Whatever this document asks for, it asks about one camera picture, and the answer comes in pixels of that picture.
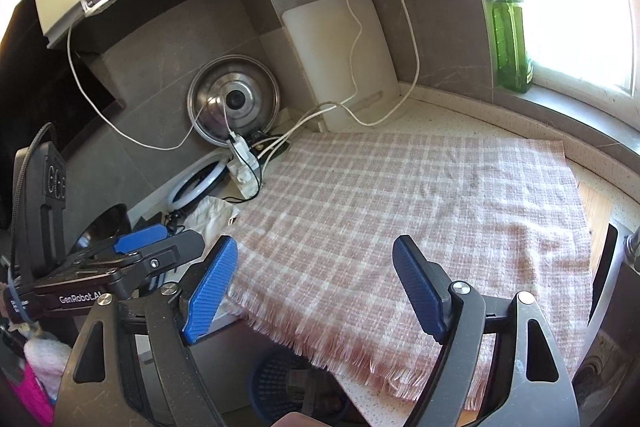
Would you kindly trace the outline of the left hand white knit glove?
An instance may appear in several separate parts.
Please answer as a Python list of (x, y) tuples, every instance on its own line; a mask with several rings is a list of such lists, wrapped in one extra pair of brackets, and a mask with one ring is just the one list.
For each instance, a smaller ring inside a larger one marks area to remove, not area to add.
[(58, 389), (70, 352), (70, 347), (54, 339), (32, 338), (25, 343), (26, 362), (52, 401), (58, 399)]

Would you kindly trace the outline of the pink left sleeve forearm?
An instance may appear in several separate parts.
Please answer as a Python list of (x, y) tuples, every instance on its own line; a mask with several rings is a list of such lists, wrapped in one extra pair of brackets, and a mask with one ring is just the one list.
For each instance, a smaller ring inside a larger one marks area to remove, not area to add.
[(24, 367), (22, 381), (13, 390), (39, 426), (53, 426), (54, 410), (49, 396), (28, 364)]

